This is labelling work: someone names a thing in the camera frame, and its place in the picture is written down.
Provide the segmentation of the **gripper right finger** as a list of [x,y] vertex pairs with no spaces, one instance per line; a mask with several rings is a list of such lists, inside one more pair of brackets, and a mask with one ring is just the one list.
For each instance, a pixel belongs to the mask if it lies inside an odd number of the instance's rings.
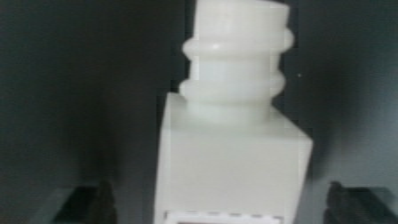
[[331,183],[328,224],[398,224],[398,215],[368,188]]

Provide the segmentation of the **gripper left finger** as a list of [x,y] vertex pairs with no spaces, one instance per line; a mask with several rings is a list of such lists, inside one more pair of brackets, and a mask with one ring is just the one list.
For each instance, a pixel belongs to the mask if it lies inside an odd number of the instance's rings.
[[116,224],[116,200],[107,181],[75,188],[52,224]]

